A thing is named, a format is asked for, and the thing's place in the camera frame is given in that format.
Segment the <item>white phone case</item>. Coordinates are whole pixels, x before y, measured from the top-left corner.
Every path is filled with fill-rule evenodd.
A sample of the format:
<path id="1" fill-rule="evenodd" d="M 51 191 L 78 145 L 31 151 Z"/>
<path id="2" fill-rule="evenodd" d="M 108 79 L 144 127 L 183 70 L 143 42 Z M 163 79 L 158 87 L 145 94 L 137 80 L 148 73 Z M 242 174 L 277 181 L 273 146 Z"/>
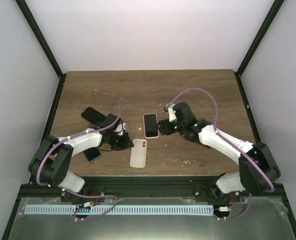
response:
<path id="1" fill-rule="evenodd" d="M 131 148 L 130 167 L 144 168 L 146 165 L 147 140 L 134 139 Z"/>

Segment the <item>blue-edged black phone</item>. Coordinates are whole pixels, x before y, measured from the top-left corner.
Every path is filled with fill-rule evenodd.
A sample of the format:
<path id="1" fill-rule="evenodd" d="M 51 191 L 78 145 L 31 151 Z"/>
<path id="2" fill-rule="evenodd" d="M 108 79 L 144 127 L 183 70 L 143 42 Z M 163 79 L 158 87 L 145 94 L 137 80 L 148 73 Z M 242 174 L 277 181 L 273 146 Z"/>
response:
<path id="1" fill-rule="evenodd" d="M 92 147 L 87 150 L 84 150 L 83 153 L 89 162 L 93 162 L 101 156 L 101 153 L 97 147 Z"/>

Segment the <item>black phone case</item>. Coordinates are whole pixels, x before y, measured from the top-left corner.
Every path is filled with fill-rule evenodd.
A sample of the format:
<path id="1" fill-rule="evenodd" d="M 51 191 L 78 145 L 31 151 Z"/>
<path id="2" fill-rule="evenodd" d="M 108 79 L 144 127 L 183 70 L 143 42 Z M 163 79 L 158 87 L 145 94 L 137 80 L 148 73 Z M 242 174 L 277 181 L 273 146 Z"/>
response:
<path id="1" fill-rule="evenodd" d="M 87 107 L 81 113 L 81 117 L 93 125 L 97 125 L 99 123 L 102 123 L 106 119 L 105 115 L 103 115 L 102 113 L 93 109 L 92 107 Z"/>

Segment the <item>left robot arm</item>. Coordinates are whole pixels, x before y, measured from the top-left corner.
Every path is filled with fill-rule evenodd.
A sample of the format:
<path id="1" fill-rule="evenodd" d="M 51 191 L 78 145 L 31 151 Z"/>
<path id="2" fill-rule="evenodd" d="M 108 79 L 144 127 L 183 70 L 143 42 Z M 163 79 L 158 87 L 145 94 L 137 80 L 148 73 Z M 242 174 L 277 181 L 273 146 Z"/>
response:
<path id="1" fill-rule="evenodd" d="M 28 167 L 37 184 L 69 190 L 79 202 L 89 198 L 90 190 L 84 186 L 83 178 L 69 171 L 72 157 L 104 144 L 110 145 L 112 151 L 134 146 L 127 126 L 119 116 L 92 113 L 89 116 L 82 114 L 82 117 L 92 124 L 90 128 L 71 136 L 45 137 Z"/>

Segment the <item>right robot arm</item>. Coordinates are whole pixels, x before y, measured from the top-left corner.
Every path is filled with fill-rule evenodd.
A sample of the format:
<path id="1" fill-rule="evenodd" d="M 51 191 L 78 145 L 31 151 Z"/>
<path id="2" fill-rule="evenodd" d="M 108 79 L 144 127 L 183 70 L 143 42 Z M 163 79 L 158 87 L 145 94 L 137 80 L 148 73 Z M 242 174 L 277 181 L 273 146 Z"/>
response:
<path id="1" fill-rule="evenodd" d="M 171 104 L 166 112 L 169 118 L 157 124 L 162 135 L 179 133 L 185 140 L 213 148 L 238 165 L 237 172 L 221 175 L 210 188 L 213 200 L 220 202 L 231 192 L 247 191 L 258 195 L 274 190 L 273 184 L 281 172 L 265 143 L 237 139 L 211 122 L 197 119 L 185 102 Z"/>

